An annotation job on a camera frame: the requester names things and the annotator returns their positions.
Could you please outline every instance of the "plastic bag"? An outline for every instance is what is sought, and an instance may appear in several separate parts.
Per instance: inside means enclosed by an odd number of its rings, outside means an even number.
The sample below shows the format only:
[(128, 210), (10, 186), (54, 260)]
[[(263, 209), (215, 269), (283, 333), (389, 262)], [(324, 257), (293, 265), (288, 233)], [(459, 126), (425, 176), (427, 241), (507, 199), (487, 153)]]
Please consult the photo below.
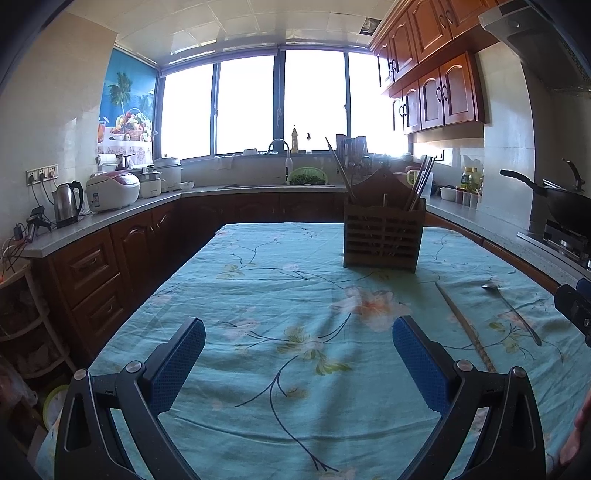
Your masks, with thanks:
[(37, 403), (37, 394), (27, 386), (12, 365), (0, 356), (0, 404), (11, 408), (21, 399), (32, 407)]

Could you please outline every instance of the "pan handle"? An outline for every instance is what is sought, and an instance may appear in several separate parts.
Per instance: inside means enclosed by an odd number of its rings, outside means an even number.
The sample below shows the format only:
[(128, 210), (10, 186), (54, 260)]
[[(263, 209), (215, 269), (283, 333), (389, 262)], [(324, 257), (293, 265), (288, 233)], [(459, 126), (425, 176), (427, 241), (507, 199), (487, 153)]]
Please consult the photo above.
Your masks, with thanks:
[(577, 167), (574, 163), (572, 163), (570, 160), (567, 160), (566, 158), (562, 159), (563, 162), (565, 162), (570, 169), (573, 171), (573, 175), (574, 175), (574, 189), (576, 192), (583, 192), (583, 185), (585, 185), (585, 181), (581, 178), (581, 175), (579, 174), (579, 171), (577, 170)]
[(537, 193), (538, 195), (542, 195), (542, 197), (547, 196), (547, 192), (546, 192), (545, 188), (540, 187), (537, 183), (532, 182), (528, 177), (526, 177), (522, 173), (519, 173), (517, 171), (512, 171), (512, 170), (501, 170), (499, 173), (501, 175), (503, 175), (504, 177), (509, 177), (512, 179), (521, 180), (529, 188), (531, 188), (534, 191), (534, 193)]

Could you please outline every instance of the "wok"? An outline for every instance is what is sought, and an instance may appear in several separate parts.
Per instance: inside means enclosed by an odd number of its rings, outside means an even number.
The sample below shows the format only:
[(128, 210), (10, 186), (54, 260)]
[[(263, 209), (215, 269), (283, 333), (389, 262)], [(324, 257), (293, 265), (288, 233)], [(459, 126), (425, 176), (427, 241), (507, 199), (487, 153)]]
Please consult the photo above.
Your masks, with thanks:
[(512, 170), (501, 170), (504, 177), (521, 180), (534, 193), (548, 199), (548, 209), (554, 219), (564, 228), (591, 238), (591, 198), (582, 195), (584, 181), (579, 176), (574, 165), (567, 161), (575, 174), (576, 184), (574, 191), (546, 183), (544, 187), (531, 181), (522, 173)]

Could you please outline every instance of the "blue tablecloth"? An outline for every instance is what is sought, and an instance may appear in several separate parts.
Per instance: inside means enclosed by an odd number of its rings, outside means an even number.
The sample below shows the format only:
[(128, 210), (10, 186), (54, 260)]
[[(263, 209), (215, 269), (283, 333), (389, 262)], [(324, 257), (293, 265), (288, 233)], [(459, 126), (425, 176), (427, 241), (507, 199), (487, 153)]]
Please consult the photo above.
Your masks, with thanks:
[[(499, 372), (528, 371), (551, 466), (589, 388), (591, 355), (552, 296), (458, 233), (425, 228), (415, 274), (343, 268), (343, 225), (222, 228), (120, 328), (94, 375), (144, 360), (187, 319), (202, 319), (203, 353), (160, 420), (203, 480), (377, 480), (402, 473), (439, 414), (429, 410), (392, 344), (410, 314), (454, 359), (485, 367), (435, 286), (476, 329)], [(537, 346), (497, 282), (541, 337)], [(479, 411), (450, 476), (482, 428)], [(150, 478), (116, 417), (140, 475)], [(51, 439), (38, 468), (51, 469)]]

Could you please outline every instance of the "green vegetables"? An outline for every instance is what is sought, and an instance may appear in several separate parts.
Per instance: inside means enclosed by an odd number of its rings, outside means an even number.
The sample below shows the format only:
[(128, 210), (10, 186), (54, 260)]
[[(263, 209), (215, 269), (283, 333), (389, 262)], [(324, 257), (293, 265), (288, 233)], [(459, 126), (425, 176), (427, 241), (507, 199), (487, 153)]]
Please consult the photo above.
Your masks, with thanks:
[(326, 185), (326, 182), (316, 175), (299, 174), (291, 178), (290, 185)]

